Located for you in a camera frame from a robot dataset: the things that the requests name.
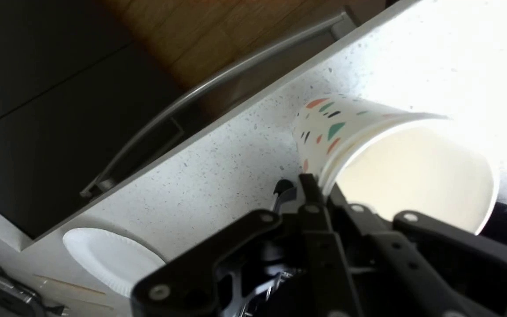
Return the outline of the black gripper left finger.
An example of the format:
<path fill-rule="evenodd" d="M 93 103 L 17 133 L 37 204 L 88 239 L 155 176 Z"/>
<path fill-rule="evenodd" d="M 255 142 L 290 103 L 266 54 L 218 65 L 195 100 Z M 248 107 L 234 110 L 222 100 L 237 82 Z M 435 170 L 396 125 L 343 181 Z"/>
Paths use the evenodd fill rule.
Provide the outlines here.
<path fill-rule="evenodd" d="M 155 269 L 130 294 L 132 317 L 218 317 L 218 278 L 225 276 L 225 260 L 280 223 L 280 214 L 253 209 Z"/>

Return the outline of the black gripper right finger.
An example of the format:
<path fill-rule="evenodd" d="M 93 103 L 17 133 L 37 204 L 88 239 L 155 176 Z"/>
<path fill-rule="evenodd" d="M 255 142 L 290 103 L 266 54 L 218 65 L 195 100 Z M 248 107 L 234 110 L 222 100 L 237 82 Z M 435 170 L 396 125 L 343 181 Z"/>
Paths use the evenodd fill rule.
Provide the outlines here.
<path fill-rule="evenodd" d="M 403 232 L 461 302 L 459 317 L 507 317 L 507 244 L 419 211 L 401 211 Z"/>

